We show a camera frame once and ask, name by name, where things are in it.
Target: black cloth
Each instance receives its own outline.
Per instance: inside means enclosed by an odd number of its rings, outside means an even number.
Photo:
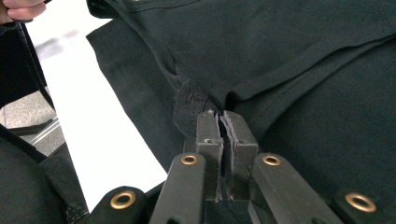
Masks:
[[[38,164],[0,137],[0,222],[65,223],[62,199]]]
[[[0,223],[77,223],[86,216],[67,145],[41,163],[22,149],[32,150],[0,136]]]
[[[122,20],[88,39],[165,169],[198,113],[229,109],[324,198],[396,214],[394,1],[107,2]]]
[[[31,43],[26,27],[23,24],[21,27],[27,41]],[[33,49],[33,61],[26,50],[17,30],[9,30],[0,35],[0,108],[38,91],[32,72],[41,71],[41,67],[39,63],[29,64],[38,60]],[[46,85],[42,73],[38,73],[38,76]]]

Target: finger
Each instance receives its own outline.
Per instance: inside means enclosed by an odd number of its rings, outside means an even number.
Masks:
[[[3,25],[7,22],[12,22],[12,19],[7,14],[7,8],[2,3],[0,3],[0,25]]]
[[[9,9],[8,16],[14,20],[26,21],[40,15],[46,10],[46,5],[40,3],[34,7],[22,7],[17,9]]]
[[[44,0],[3,0],[3,4],[8,8],[34,7]]]

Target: white surface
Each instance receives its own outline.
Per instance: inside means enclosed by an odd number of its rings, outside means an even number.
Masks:
[[[106,22],[90,15],[85,1],[54,0],[28,24],[90,211],[114,188],[148,191],[166,178],[85,38]]]

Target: gray floor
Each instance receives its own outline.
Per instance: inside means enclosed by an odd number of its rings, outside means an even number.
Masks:
[[[40,92],[30,94],[0,109],[0,123],[9,129],[41,124],[55,117],[56,113]],[[30,142],[34,137],[35,135],[28,135],[22,138]],[[64,143],[64,135],[62,128],[58,127],[36,143],[35,147],[45,155],[49,155],[62,143]]]

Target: brass grommet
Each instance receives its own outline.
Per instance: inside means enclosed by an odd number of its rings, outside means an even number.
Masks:
[[[376,206],[371,199],[359,193],[348,193],[346,201],[354,208],[366,213],[373,213],[376,211]]]
[[[121,197],[128,197],[128,201],[122,203],[119,202],[119,198]],[[130,190],[125,190],[121,193],[114,195],[114,197],[110,201],[110,205],[114,209],[124,209],[131,206],[135,200],[136,200],[136,195],[134,194],[134,192]]]
[[[186,165],[194,165],[195,163],[198,162],[198,159],[192,155],[190,156],[185,156],[183,158],[181,158],[181,162],[183,162],[183,164]]]
[[[268,165],[280,165],[280,159],[278,159],[275,156],[266,156],[264,158],[262,158],[262,161],[267,163]]]

